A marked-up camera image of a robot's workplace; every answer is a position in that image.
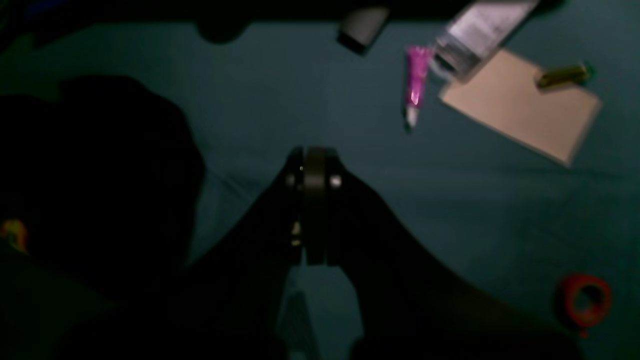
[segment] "teal surface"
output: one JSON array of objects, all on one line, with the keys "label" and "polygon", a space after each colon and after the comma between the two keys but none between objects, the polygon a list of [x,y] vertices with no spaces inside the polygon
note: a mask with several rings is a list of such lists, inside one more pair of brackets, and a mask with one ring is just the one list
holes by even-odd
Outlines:
[{"label": "teal surface", "polygon": [[[590,359],[638,359],[638,19],[636,1],[568,1],[506,44],[543,67],[596,68],[587,87],[604,107],[572,169],[443,105],[434,84],[417,129],[404,131],[404,48],[428,44],[444,22],[390,23],[364,57],[336,43],[328,22],[252,24],[227,45],[191,24],[94,26],[36,51],[16,44],[0,58],[0,94],[53,99],[56,81],[118,74],[180,106],[207,164],[193,259],[231,229],[291,148],[336,147],[425,247],[509,304],[554,321],[565,275],[604,278],[613,309],[582,346]],[[346,359],[362,335],[354,289],[336,268],[295,274],[322,357]]]}]

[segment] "cardboard piece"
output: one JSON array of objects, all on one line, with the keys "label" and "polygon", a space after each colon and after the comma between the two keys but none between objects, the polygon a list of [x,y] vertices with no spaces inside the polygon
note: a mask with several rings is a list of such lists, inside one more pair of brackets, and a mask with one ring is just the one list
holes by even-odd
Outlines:
[{"label": "cardboard piece", "polygon": [[602,102],[579,86],[539,90],[541,69],[500,50],[468,83],[451,83],[444,103],[569,167]]}]

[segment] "clear plastic bottle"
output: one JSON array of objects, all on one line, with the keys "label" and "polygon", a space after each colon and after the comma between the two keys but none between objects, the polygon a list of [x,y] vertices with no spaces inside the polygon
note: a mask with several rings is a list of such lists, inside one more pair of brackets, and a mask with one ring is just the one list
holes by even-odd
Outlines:
[{"label": "clear plastic bottle", "polygon": [[447,80],[468,79],[540,0],[478,0],[466,7],[433,46],[429,66]]}]

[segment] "roll of tape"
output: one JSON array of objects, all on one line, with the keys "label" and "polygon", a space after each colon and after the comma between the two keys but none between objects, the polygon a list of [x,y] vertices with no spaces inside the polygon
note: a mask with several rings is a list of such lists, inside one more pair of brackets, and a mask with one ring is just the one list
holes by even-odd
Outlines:
[{"label": "roll of tape", "polygon": [[[571,275],[561,283],[559,291],[561,311],[565,320],[568,320],[583,338],[588,336],[587,329],[598,325],[611,310],[611,289],[599,277],[586,274]],[[589,297],[588,306],[578,306],[580,296]]]}]

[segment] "gold object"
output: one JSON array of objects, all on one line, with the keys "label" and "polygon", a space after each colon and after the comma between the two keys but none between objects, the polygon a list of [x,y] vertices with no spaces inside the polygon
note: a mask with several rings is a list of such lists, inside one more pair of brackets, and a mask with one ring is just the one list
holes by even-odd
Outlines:
[{"label": "gold object", "polygon": [[536,85],[538,88],[550,88],[568,83],[580,84],[590,79],[592,75],[593,69],[583,63],[578,66],[545,72],[536,80]]}]

